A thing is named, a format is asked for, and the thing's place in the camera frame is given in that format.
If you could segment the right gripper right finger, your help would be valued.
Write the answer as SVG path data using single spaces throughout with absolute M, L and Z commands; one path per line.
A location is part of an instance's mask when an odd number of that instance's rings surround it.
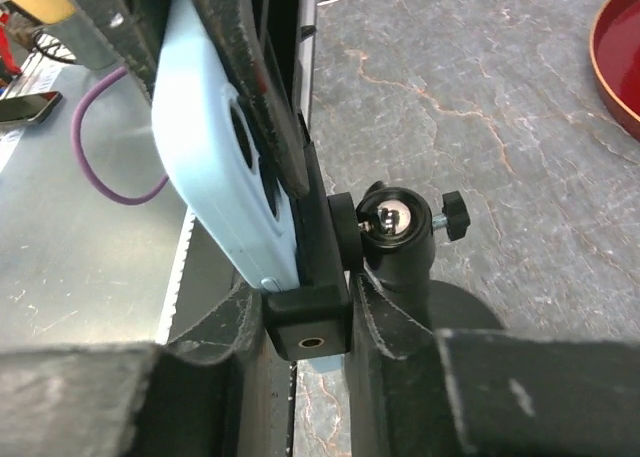
M 356 456 L 635 456 L 639 346 L 527 338 L 440 281 L 385 295 L 351 280 Z

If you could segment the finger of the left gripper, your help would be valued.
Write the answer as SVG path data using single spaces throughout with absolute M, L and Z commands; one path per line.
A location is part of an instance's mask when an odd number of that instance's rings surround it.
M 301 0 L 192 0 L 286 193 L 309 192 L 294 97 Z
M 165 0 L 71 0 L 123 64 L 144 97 L 154 93 L 165 30 Z

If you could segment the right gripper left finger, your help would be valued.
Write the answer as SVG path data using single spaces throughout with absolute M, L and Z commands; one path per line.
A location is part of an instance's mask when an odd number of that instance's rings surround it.
M 261 456 L 265 342 L 245 284 L 167 345 L 1 354 L 5 456 Z

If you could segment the blue case phone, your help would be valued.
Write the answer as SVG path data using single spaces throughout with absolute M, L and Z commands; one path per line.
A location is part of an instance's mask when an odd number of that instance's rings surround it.
M 152 103 L 156 147 L 174 188 L 245 282 L 285 360 L 334 367 L 351 305 L 315 149 L 287 114 L 308 177 L 286 194 L 255 115 L 231 83 L 192 0 L 173 0 Z

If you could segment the black round phone stand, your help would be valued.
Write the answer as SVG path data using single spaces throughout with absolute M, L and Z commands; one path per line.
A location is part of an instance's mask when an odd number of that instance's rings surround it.
M 437 327 L 501 329 L 478 297 L 430 277 L 435 232 L 455 242 L 471 224 L 461 193 L 443 194 L 438 212 L 418 193 L 382 182 L 359 203 L 348 192 L 327 195 L 306 122 L 298 123 L 311 191 L 293 203 L 301 285 L 264 298 L 264 323 L 277 354 L 298 361 L 348 353 L 359 284 L 426 305 Z

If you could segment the phone on metal table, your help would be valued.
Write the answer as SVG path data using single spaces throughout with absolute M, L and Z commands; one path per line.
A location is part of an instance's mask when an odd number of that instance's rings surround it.
M 32 125 L 43 122 L 62 101 L 58 91 L 8 97 L 1 100 L 1 126 Z

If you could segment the red round tray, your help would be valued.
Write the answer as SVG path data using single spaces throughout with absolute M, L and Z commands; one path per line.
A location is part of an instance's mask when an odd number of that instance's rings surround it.
M 589 56 L 600 100 L 639 138 L 639 0 L 607 0 L 595 17 Z

